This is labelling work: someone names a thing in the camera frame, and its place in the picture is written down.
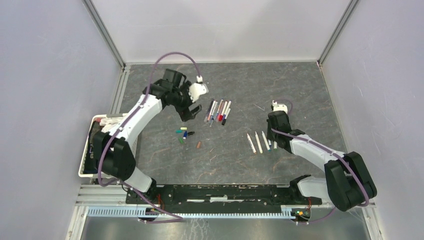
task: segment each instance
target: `black bracket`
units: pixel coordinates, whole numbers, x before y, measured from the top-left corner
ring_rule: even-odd
[[[343,159],[358,177],[368,197],[374,198],[377,195],[377,188],[361,155],[353,151],[345,154]],[[328,161],[324,165],[324,170],[328,195],[339,210],[345,212],[365,201],[364,195],[354,178],[345,174],[348,171],[340,160]]]

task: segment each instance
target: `white marker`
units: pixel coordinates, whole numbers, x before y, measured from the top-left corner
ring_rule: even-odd
[[[209,116],[207,116],[207,120],[208,120],[208,121],[209,121],[209,120],[211,120],[212,112],[214,111],[215,105],[216,105],[217,103],[218,103],[217,101],[213,101],[212,107],[210,108]]]
[[[226,106],[226,109],[224,111],[224,113],[226,113],[228,111],[228,109],[230,109],[231,106],[231,101],[228,102],[228,105]]]
[[[218,102],[216,102],[215,107],[213,108],[212,114],[210,115],[209,127],[212,127],[212,123],[214,122],[214,114],[215,110],[218,108]]]
[[[219,113],[219,120],[222,121],[224,119],[224,114],[227,111],[227,104],[228,102],[225,101],[224,103],[224,108],[222,109],[222,111]]]
[[[249,136],[249,133],[247,134],[247,140],[249,140],[249,144],[250,144],[250,147],[252,148],[253,153],[256,154],[256,149],[255,149],[255,146],[253,146],[253,142],[252,142],[251,136]]]
[[[227,122],[227,118],[228,118],[228,115],[230,114],[230,111],[231,111],[231,108],[228,108],[225,114],[225,118],[222,120],[222,123],[221,123],[222,126],[224,126],[225,123]]]
[[[256,138],[257,148],[259,149],[259,152],[262,154],[263,151],[262,151],[261,141],[259,141],[259,136],[256,131],[254,132],[254,137]]]
[[[265,136],[264,131],[262,131],[262,138],[263,138],[263,141],[265,142],[266,150],[268,150],[268,152],[271,152],[270,146],[268,145],[267,136]]]
[[[223,109],[223,106],[224,106],[223,102],[224,102],[224,99],[221,99],[221,101],[219,102],[218,108],[216,109],[216,116],[213,119],[213,120],[215,120],[215,122],[218,122],[218,118],[220,116],[220,111]]]

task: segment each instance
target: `marker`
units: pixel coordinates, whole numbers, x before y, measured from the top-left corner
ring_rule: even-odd
[[[247,140],[249,140],[249,144],[250,144],[250,147],[252,148],[253,154],[256,154],[256,149],[255,149],[255,146],[253,146],[253,142],[252,142],[251,136],[249,136],[249,133],[247,134]]]
[[[222,111],[219,113],[219,119],[218,119],[219,121],[222,121],[223,118],[224,118],[224,114],[227,111],[227,104],[228,104],[228,102],[225,101],[224,107],[223,107]]]
[[[215,110],[217,109],[217,107],[218,107],[218,102],[215,101],[215,106],[213,107],[212,112],[210,114],[209,127],[212,127],[212,123],[214,122]]]
[[[228,102],[228,105],[226,106],[226,110],[224,111],[224,113],[226,113],[227,110],[230,109],[230,106],[231,106],[231,101]]]
[[[268,152],[271,152],[270,146],[268,145],[267,136],[265,136],[264,131],[262,131],[262,138],[263,138],[263,141],[265,142],[266,150],[268,150]]]
[[[222,107],[224,106],[223,101],[224,99],[221,99],[221,101],[219,102],[218,109],[216,110],[216,116],[214,118],[215,122],[218,122],[218,116],[220,115],[220,111],[222,110]]]
[[[212,107],[210,108],[209,116],[207,116],[206,122],[209,122],[209,120],[211,119],[212,111],[214,110],[216,104],[217,104],[217,101],[213,101],[213,104],[212,104]]]
[[[208,117],[209,117],[209,114],[210,114],[210,112],[211,112],[211,108],[212,108],[212,105],[214,105],[214,99],[212,98],[212,101],[210,101],[210,105],[209,105],[209,108],[207,109],[207,112],[206,112],[206,116],[204,116],[204,120],[203,120],[203,122],[205,122],[205,123],[207,123],[208,122]]]
[[[228,108],[228,110],[226,111],[226,114],[225,114],[225,118],[224,118],[224,120],[222,120],[222,126],[224,126],[225,125],[225,123],[227,122],[227,118],[228,118],[228,115],[230,114],[230,111],[231,111],[231,108]]]
[[[256,131],[254,131],[254,137],[256,138],[257,148],[259,149],[259,152],[262,154],[263,151],[262,151],[261,141],[259,141],[259,136]]]

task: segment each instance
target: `cable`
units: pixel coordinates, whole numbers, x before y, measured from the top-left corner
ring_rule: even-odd
[[[331,211],[327,214],[327,215],[325,215],[324,217],[321,217],[320,219],[317,219],[317,220],[313,220],[313,221],[307,221],[307,222],[299,222],[299,221],[296,221],[296,224],[303,224],[303,225],[309,225],[309,224],[316,224],[316,223],[319,223],[319,222],[321,222],[321,221],[324,221],[324,220],[326,220],[326,219],[328,219],[331,215],[333,215],[334,214],[334,212],[336,211],[336,207],[334,207],[333,209],[331,209]]]
[[[277,134],[284,135],[286,137],[290,137],[290,138],[293,138],[293,139],[304,141],[304,142],[306,142],[308,144],[312,144],[312,145],[316,146],[317,148],[323,150],[324,152],[329,153],[330,155],[333,155],[334,157],[336,157],[337,159],[339,159],[340,162],[346,167],[347,171],[352,175],[352,177],[355,180],[356,184],[358,184],[359,189],[362,192],[363,197],[365,198],[365,203],[362,203],[359,206],[366,207],[366,206],[368,206],[368,204],[370,204],[370,198],[368,197],[368,194],[365,191],[364,186],[359,181],[358,176],[354,173],[354,171],[349,166],[349,164],[341,156],[339,156],[337,153],[334,153],[333,151],[331,151],[327,147],[325,147],[325,146],[323,146],[323,145],[321,145],[318,142],[315,142],[313,140],[310,140],[310,139],[307,139],[307,138],[304,138],[304,137],[300,137],[300,136],[291,135],[291,134],[288,134],[288,133],[285,133],[285,132],[282,132],[282,131],[277,131],[277,130],[275,130],[273,128],[271,128],[271,131],[273,131],[274,133],[277,133]]]
[[[146,224],[163,224],[163,223],[175,223],[175,222],[181,222],[183,218],[181,216],[175,215],[173,213],[170,213],[168,211],[165,211],[163,209],[160,209],[156,205],[154,205],[151,201],[149,201],[139,190],[133,188],[131,185],[122,182],[123,185],[127,186],[128,188],[132,189],[138,196],[140,196],[143,201],[145,201],[148,205],[152,206],[154,209],[158,210],[159,212],[169,215],[171,217],[174,217],[176,219],[169,219],[169,220],[162,220],[162,221],[144,221]]]
[[[196,68],[196,71],[197,71],[197,76],[199,77],[199,78],[201,78],[202,77],[202,75],[201,75],[201,72],[200,72],[200,69],[199,69],[199,66],[197,65],[197,63],[194,61],[194,59],[192,58],[192,57],[190,57],[189,55],[187,55],[187,54],[185,54],[185,53],[182,53],[182,52],[178,52],[178,51],[173,51],[173,52],[168,52],[168,53],[166,53],[166,54],[164,54],[164,55],[162,55],[161,57],[159,57],[158,59],[157,59],[157,61],[153,64],[153,67],[152,67],[152,70],[151,70],[151,73],[150,73],[150,77],[149,77],[149,79],[148,79],[148,85],[147,85],[147,88],[146,88],[146,94],[144,95],[144,98],[143,98],[143,100],[141,101],[141,103],[140,103],[140,106],[142,106],[143,104],[145,104],[146,103],[146,101],[147,101],[147,98],[149,97],[149,93],[150,93],[150,87],[151,87],[151,84],[152,84],[152,80],[153,80],[153,74],[155,73],[155,70],[156,70],[156,67],[158,66],[158,64],[159,64],[159,62],[162,60],[162,59],[164,59],[164,58],[166,58],[166,57],[168,57],[168,56],[170,56],[170,55],[182,55],[182,56],[184,56],[184,57],[186,57],[186,58],[188,58],[188,59],[190,59],[190,61],[194,64],[194,67]],[[110,139],[109,139],[109,141],[107,141],[107,143],[106,143],[106,146],[104,146],[104,149],[103,149],[103,151],[101,152],[101,156],[100,156],[100,161],[99,161],[99,163],[98,163],[98,169],[97,169],[97,179],[98,179],[98,184],[100,185],[100,186],[102,186],[102,187],[106,187],[106,186],[108,186],[108,185],[110,185],[110,184],[112,184],[112,183],[115,183],[118,179],[116,179],[116,178],[112,178],[110,181],[108,181],[108,182],[106,182],[106,183],[104,183],[103,182],[103,180],[102,180],[102,166],[103,166],[103,161],[105,160],[105,157],[106,157],[106,153],[108,152],[108,150],[109,150],[109,148],[110,148],[110,146],[111,146],[111,144],[112,144],[112,142],[113,142],[113,140],[115,139],[115,137],[119,134],[119,132],[121,132],[123,129],[124,129],[124,127],[125,127],[125,125],[128,123],[128,121],[130,121],[130,119],[138,112],[140,110],[140,107],[137,107],[132,113],[130,113],[126,118],[125,118],[125,120],[122,122],[122,124],[120,125],[120,128],[118,128],[116,131],[115,131],[115,133],[110,137]],[[139,195],[140,197],[141,197],[141,199],[143,199],[147,204],[149,204],[150,206],[152,206],[153,208],[155,208],[156,210],[158,210],[158,211],[160,211],[161,213],[164,213],[164,214],[167,214],[167,215],[170,215],[170,216],[172,216],[172,217],[175,217],[175,218],[177,218],[177,219],[170,219],[170,220],[163,220],[163,221],[151,221],[151,222],[147,222],[147,221],[145,221],[145,223],[150,223],[150,224],[159,224],[159,223],[174,223],[174,222],[180,222],[181,220],[183,220],[183,218],[182,217],[180,217],[180,216],[177,216],[177,215],[175,215],[175,214],[172,214],[172,213],[170,213],[170,212],[167,212],[167,211],[165,211],[165,210],[162,210],[162,209],[160,209],[160,208],[158,208],[158,207],[156,207],[153,203],[151,203],[146,197],[144,197],[143,196],[143,194],[140,192],[140,191],[138,191],[137,189],[135,189],[135,188],[133,188],[132,186],[130,186],[130,185],[128,185],[128,184],[126,184],[125,182],[123,182],[122,184],[124,184],[125,186],[127,186],[127,187],[129,187],[130,189],[133,189],[133,191],[137,194],[137,195]]]

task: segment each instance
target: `pen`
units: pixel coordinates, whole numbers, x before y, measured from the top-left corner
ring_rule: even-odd
[[[231,111],[231,108],[228,108],[228,110],[225,113],[225,118],[224,118],[224,120],[222,120],[222,124],[221,124],[222,126],[225,125],[227,118],[228,118],[228,115],[230,114],[230,111]]]
[[[214,105],[214,99],[212,98],[212,101],[210,101],[210,105],[209,105],[209,108],[207,109],[207,112],[206,112],[206,116],[204,116],[204,120],[203,120],[203,122],[205,122],[205,123],[207,123],[208,122],[208,117],[209,117],[209,114],[211,113],[211,109],[212,109],[212,106]]]
[[[252,142],[251,136],[249,136],[249,133],[247,134],[247,140],[249,140],[249,144],[250,144],[250,147],[252,148],[253,154],[256,154],[256,149],[255,149],[255,146],[253,146],[253,142]]]
[[[219,113],[219,121],[222,121],[223,120],[223,118],[224,118],[224,114],[225,114],[225,112],[227,111],[227,104],[228,104],[228,102],[227,101],[225,101],[225,103],[224,103],[224,108],[222,109],[222,111]]]
[[[265,142],[266,150],[268,150],[268,152],[271,152],[270,146],[268,145],[267,136],[265,136],[264,131],[262,131],[262,138],[263,138],[263,141]]]
[[[254,131],[254,137],[256,138],[257,148],[259,149],[259,152],[262,154],[263,152],[262,152],[261,141],[259,141],[259,136],[256,131]]]
[[[224,106],[223,101],[224,101],[224,99],[221,99],[221,101],[219,102],[219,106],[216,109],[216,116],[214,118],[215,122],[218,122],[218,116],[220,115],[220,111],[221,111],[222,107]]]
[[[217,101],[213,101],[212,107],[210,108],[209,116],[207,116],[207,121],[209,121],[211,119],[212,112],[214,111],[214,108],[215,108],[215,105],[216,104],[217,104]]]

